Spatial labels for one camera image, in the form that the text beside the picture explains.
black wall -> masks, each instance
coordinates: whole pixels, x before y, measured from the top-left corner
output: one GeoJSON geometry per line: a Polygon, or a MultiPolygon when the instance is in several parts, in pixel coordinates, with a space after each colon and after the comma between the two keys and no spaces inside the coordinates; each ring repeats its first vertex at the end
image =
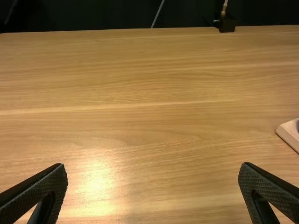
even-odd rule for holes
{"type": "MultiPolygon", "coordinates": [[[[224,0],[165,0],[156,27],[204,27],[224,0]]],[[[8,31],[149,28],[161,0],[19,0],[8,31]]],[[[229,0],[239,25],[299,24],[299,0],[229,0]]]]}

